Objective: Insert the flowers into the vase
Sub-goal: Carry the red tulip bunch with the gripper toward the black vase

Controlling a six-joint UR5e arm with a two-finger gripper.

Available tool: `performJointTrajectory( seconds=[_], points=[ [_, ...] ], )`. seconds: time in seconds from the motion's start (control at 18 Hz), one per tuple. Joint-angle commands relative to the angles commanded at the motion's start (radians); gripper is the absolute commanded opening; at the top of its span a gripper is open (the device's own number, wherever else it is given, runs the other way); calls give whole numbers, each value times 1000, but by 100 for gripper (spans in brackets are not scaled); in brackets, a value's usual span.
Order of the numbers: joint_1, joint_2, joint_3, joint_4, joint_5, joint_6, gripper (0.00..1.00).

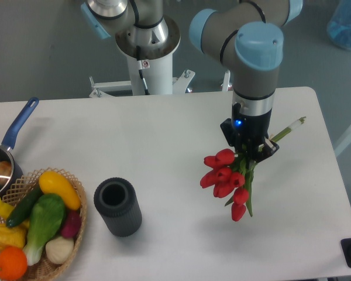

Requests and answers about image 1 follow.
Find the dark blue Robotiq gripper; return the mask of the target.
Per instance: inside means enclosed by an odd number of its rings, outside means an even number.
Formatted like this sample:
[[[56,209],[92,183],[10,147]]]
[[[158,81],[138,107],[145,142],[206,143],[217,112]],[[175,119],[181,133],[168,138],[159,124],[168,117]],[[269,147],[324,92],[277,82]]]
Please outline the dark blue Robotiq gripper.
[[[259,163],[272,157],[279,145],[268,139],[271,110],[258,116],[243,113],[241,103],[232,105],[232,116],[220,124],[228,145],[235,152],[247,151],[249,162]]]

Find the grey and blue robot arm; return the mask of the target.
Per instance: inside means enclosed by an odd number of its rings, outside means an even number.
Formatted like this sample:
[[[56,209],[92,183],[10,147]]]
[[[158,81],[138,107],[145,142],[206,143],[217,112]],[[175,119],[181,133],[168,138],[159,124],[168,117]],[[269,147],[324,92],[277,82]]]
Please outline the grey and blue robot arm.
[[[233,74],[232,116],[221,124],[229,146],[248,166],[278,151],[268,128],[283,59],[281,27],[297,17],[302,1],[240,1],[233,9],[204,9],[192,19],[189,38],[203,54]],[[81,10],[102,38],[113,37],[126,56],[134,95],[172,94],[177,24],[162,1],[85,1]]]

